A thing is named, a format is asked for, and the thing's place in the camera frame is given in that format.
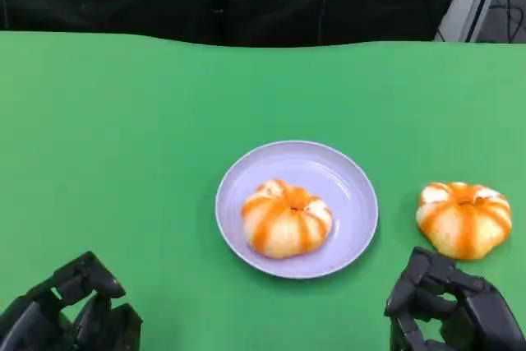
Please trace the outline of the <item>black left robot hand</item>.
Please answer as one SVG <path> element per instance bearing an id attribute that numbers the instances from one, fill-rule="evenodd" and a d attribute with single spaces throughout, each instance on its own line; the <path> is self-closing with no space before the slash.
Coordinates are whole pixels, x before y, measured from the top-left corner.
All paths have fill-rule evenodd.
<path id="1" fill-rule="evenodd" d="M 2 350 L 138 350 L 142 319 L 93 252 L 55 270 L 1 313 Z"/>

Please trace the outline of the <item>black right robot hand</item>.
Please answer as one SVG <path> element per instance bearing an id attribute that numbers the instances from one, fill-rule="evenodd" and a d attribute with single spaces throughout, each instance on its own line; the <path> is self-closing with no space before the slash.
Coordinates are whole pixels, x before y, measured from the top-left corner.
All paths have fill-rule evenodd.
<path id="1" fill-rule="evenodd" d="M 500 291 L 456 261 L 415 247 L 385 305 L 391 350 L 524 350 Z"/>

